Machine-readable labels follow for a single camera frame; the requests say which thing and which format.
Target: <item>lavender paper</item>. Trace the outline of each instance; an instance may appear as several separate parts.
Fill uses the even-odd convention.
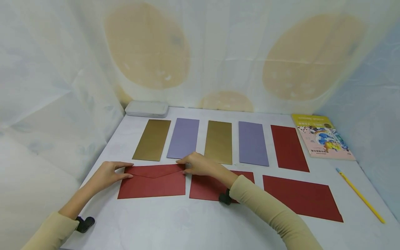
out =
[[[167,158],[182,159],[196,151],[199,120],[177,118]]]
[[[239,122],[239,162],[269,166],[262,124]]]

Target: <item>book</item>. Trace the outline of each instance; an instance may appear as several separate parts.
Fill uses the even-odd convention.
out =
[[[356,160],[328,117],[292,114],[292,118],[311,157]]]

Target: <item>red envelope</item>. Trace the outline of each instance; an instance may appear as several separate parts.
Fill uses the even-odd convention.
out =
[[[133,178],[122,180],[118,199],[185,195],[184,169],[184,164],[127,167]]]
[[[310,172],[295,128],[271,125],[278,167]]]
[[[232,171],[237,175],[244,175],[254,183],[254,175],[252,172]],[[226,186],[217,179],[210,176],[192,175],[192,184],[190,185],[189,198],[199,200],[215,200],[221,193],[225,194]]]
[[[343,222],[329,186],[265,175],[262,179],[264,190],[295,213]]]

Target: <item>hand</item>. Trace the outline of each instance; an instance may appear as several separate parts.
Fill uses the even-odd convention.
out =
[[[187,168],[183,171],[184,174],[215,176],[218,171],[225,168],[221,164],[216,163],[197,152],[193,152],[188,156],[185,156],[183,159],[177,160],[176,163],[189,163],[192,165],[192,168]]]
[[[216,163],[197,152],[193,152],[188,156],[185,156],[183,159],[177,160],[176,163],[189,163],[192,165],[191,168],[187,168],[183,171],[184,174],[208,175],[216,178],[229,189],[238,178],[234,172],[231,172],[221,164]]]
[[[119,180],[132,178],[133,175],[131,174],[117,174],[115,172],[117,169],[131,166],[133,166],[133,163],[129,162],[103,162],[85,186],[94,194],[97,194]]]

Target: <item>white fabric backdrop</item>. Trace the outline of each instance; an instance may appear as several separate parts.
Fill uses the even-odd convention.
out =
[[[318,111],[348,142],[358,163],[400,221],[400,19]]]
[[[400,9],[395,0],[146,2],[0,0],[6,249],[78,188],[121,104],[312,113]]]

